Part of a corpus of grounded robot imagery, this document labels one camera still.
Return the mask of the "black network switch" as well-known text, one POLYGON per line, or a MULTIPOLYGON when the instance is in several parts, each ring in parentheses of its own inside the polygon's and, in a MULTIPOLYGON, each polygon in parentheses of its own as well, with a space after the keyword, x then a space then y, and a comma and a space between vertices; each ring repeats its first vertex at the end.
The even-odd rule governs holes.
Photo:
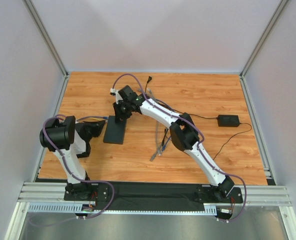
POLYGON ((122 145, 124 143, 127 120, 116 120, 114 115, 110 115, 103 137, 105 144, 122 145))

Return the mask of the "black power adapter brick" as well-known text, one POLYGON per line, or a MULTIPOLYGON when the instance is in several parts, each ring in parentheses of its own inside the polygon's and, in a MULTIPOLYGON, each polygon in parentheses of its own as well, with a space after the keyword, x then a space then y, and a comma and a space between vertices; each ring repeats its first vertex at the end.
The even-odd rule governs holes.
POLYGON ((241 123, 238 115, 219 114, 217 116, 219 127, 238 127, 241 123))

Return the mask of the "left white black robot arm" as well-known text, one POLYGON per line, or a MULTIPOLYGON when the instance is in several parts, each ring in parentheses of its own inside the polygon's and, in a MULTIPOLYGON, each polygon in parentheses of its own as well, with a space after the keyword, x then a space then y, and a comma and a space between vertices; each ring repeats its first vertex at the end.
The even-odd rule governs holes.
POLYGON ((64 200, 95 200, 97 190, 89 183, 79 159, 90 156, 90 141, 101 135, 105 123, 105 120, 78 122, 73 115, 51 117, 43 123, 40 144, 58 158, 66 174, 64 200))

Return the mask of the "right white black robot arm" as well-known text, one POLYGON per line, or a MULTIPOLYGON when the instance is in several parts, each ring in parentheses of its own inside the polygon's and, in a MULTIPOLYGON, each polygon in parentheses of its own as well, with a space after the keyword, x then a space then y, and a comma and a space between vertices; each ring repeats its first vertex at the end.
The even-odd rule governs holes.
POLYGON ((199 165, 218 197, 226 198, 231 193, 235 183, 205 150, 204 137, 189 114, 163 107, 144 93, 138 95, 128 85, 120 90, 111 88, 110 94, 115 96, 113 108, 119 122, 130 118, 132 113, 139 113, 164 125, 170 131, 172 144, 199 165))

